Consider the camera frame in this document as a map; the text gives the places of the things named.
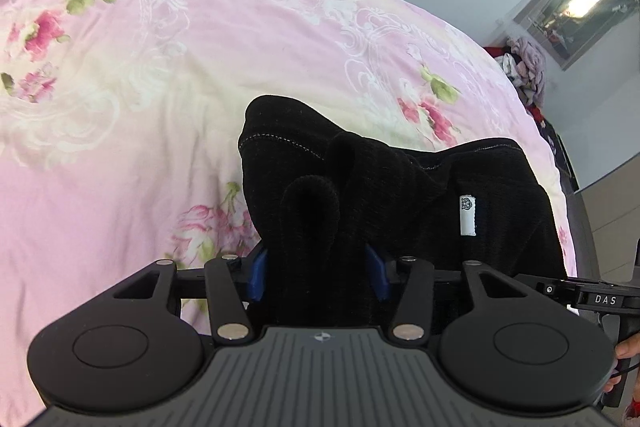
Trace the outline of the person's right hand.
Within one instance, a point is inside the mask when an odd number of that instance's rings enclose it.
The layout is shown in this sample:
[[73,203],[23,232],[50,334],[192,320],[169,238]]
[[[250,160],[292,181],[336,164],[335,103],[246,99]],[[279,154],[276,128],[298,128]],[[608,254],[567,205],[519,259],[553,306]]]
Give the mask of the person's right hand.
[[[621,341],[615,347],[615,354],[618,361],[628,360],[636,357],[640,352],[640,333],[635,333],[629,338]],[[622,377],[620,375],[612,376],[604,387],[604,392],[610,392],[617,384],[620,383]]]

